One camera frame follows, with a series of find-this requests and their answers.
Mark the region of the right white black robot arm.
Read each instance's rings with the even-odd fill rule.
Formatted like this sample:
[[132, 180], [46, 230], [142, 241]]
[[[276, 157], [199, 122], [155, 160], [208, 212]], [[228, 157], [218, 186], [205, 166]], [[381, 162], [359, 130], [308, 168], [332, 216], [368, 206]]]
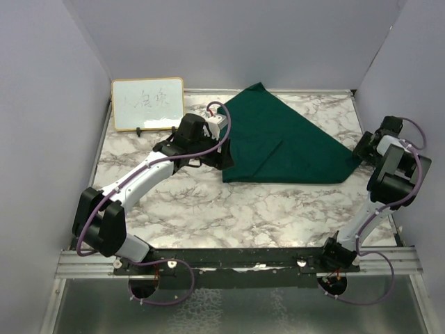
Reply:
[[323, 245], [319, 263], [325, 271], [351, 267], [363, 255], [362, 241], [381, 221], [411, 205], [432, 163], [420, 154], [425, 148], [424, 131], [404, 117], [386, 116], [375, 132], [364, 133], [353, 154], [374, 167], [368, 197], [352, 221]]

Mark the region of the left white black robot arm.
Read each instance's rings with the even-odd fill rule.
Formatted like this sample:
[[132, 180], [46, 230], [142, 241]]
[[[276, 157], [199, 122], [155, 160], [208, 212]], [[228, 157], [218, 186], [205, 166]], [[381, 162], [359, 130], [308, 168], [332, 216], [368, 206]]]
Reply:
[[124, 177], [100, 190], [89, 187], [83, 191], [72, 226], [77, 253], [88, 256], [89, 252], [81, 249], [87, 244], [93, 253], [128, 259], [129, 266], [140, 275], [149, 273], [154, 264], [151, 247], [127, 232], [126, 215], [157, 184], [189, 166], [191, 159], [218, 170], [233, 166], [230, 129], [231, 120], [225, 115], [187, 113], [178, 128], [156, 143]]

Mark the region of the green surgical drape cloth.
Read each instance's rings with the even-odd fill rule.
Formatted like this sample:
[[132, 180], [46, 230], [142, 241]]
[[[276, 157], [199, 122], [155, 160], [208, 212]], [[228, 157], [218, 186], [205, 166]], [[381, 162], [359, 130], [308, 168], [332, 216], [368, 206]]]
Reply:
[[241, 91], [218, 112], [232, 119], [234, 165], [222, 172], [224, 183], [340, 184], [362, 162], [261, 83]]

